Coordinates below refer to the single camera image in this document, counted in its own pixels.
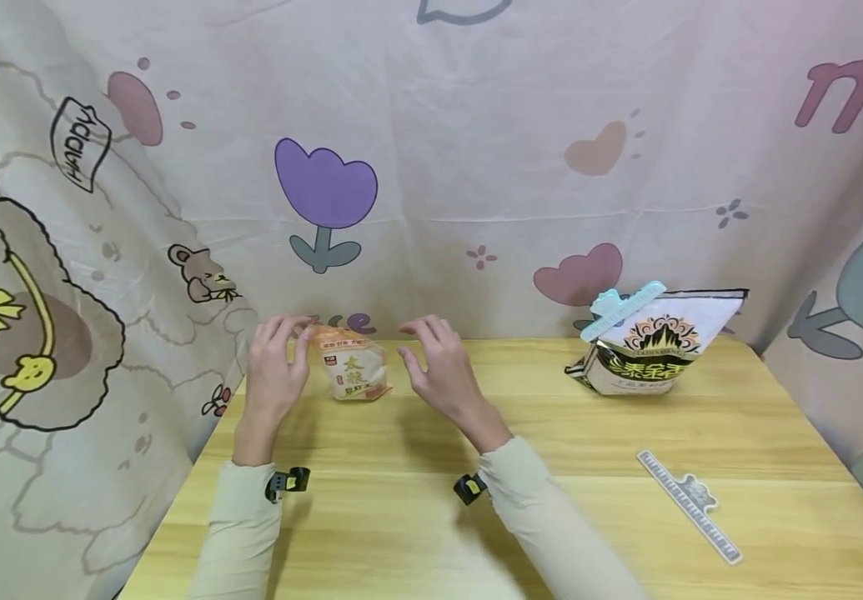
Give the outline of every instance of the hand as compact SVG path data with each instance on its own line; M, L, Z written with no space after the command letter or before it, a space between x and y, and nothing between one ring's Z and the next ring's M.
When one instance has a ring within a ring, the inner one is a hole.
M402 324L399 330L417 337L424 349L427 372L421 371L411 349L398 348L411 387L421 399L451 419L478 453L490 453L511 440L500 412L481 393L461 336L448 321L430 315Z
M231 460L236 465L256 467L271 462L278 425L309 380L311 329L305 328L294 343L293 362L288 362L288 339L294 328L312 321L311 317L278 315L257 327L248 353L245 410L234 431Z

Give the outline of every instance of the black wrist tracker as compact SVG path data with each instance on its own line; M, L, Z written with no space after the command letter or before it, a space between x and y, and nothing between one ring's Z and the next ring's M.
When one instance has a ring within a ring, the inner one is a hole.
M264 497L273 504L278 504L281 492L304 492L309 487L311 469L293 467L290 472L275 472L264 488Z
M485 493L487 488L485 482L481 481L481 478L475 473L474 475L462 475L461 479L455 483L453 490L458 494L458 498L464 502L464 505L468 506L477 500L479 495Z

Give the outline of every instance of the rice bag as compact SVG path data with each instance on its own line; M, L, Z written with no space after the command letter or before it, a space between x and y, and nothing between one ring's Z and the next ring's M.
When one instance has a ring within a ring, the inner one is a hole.
M311 345L324 360L337 400L374 400L391 390L384 349L366 336L341 327L313 326Z
M602 396L666 393L747 296L744 289L665 292L591 342L564 372Z

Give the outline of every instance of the blue clip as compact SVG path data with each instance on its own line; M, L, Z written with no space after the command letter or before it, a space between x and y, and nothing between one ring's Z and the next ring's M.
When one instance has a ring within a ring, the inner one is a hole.
M667 288L663 283L650 282L628 299L621 299L614 288L602 292L590 306L590 311L598 317L581 331L581 339L588 343L593 342L623 318L631 317L645 308L647 303L664 294L665 291Z

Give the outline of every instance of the white ruler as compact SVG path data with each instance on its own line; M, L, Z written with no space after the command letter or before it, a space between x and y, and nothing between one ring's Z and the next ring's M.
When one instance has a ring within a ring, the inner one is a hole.
M734 567L744 558L741 550L730 542L728 536L724 535L715 522L708 518L708 511L718 505L718 501L708 492L708 487L698 481L695 475L685 474L685 478L677 480L673 478L669 469L666 469L650 450L642 450L638 454L641 465L645 465L648 473L658 481L660 486L667 492L675 504L678 505L686 516L691 519L705 538L715 546L715 550L724 560Z

